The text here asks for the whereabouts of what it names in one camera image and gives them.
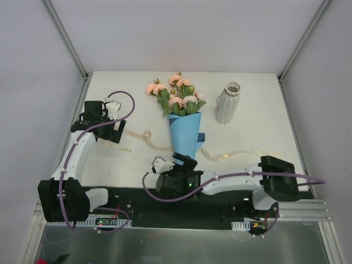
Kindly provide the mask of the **pink flower bouquet blue wrap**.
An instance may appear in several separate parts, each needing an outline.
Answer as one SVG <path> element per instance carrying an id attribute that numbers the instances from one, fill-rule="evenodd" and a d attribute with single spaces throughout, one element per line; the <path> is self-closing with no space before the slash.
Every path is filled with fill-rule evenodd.
<path id="1" fill-rule="evenodd" d="M 194 159 L 205 142 L 205 134 L 200 132 L 200 109 L 207 104 L 205 96 L 180 71 L 170 76 L 168 85 L 155 79 L 146 86 L 145 92 L 156 98 L 167 117 L 172 151 Z"/>

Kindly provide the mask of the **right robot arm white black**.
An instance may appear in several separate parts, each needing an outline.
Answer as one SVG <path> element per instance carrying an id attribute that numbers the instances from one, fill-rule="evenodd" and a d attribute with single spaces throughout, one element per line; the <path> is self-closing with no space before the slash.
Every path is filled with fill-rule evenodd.
<path id="1" fill-rule="evenodd" d="M 273 173 L 294 174 L 293 164 L 272 156 L 262 156 L 258 164 L 242 170 L 221 172 L 195 170 L 197 162 L 189 156 L 176 154 L 179 163 L 167 162 L 158 156 L 152 162 L 152 172 L 158 176 L 156 191 L 181 196 L 201 192 L 211 196 L 227 191 L 251 191 L 247 203 L 249 214 L 260 217 L 276 202 L 300 200 L 296 177 Z"/>

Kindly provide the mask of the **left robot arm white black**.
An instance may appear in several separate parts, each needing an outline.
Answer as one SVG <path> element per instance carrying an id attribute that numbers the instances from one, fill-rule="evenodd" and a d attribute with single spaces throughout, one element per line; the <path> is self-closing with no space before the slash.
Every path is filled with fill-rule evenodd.
<path id="1" fill-rule="evenodd" d="M 43 214 L 47 222 L 85 221 L 98 207 L 105 214 L 116 209 L 116 200 L 107 188 L 85 188 L 81 179 L 86 161 L 99 139 L 119 143 L 126 121 L 115 130 L 121 104 L 105 101 L 86 101 L 84 111 L 70 128 L 70 142 L 62 161 L 49 180 L 38 185 Z"/>

